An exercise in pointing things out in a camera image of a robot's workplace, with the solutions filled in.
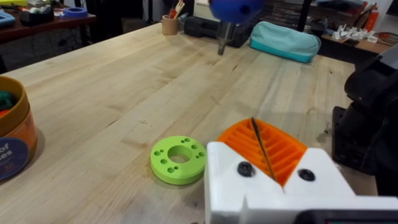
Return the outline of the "white orange left gripper right finger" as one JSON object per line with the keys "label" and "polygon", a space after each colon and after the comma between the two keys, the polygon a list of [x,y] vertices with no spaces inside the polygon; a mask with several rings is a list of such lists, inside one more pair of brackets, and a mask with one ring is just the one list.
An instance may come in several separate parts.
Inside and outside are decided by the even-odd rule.
{"label": "white orange left gripper right finger", "polygon": [[258,119],[251,127],[260,147],[264,172],[286,194],[354,196],[325,150],[307,147],[287,133]]}

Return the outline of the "white orange left gripper left finger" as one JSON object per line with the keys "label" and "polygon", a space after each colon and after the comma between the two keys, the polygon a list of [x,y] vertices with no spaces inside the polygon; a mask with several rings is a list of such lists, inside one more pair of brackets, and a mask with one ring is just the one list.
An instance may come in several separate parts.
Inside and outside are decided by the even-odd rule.
{"label": "white orange left gripper left finger", "polygon": [[228,128],[206,147],[206,223],[283,223],[282,187],[257,138],[254,119]]}

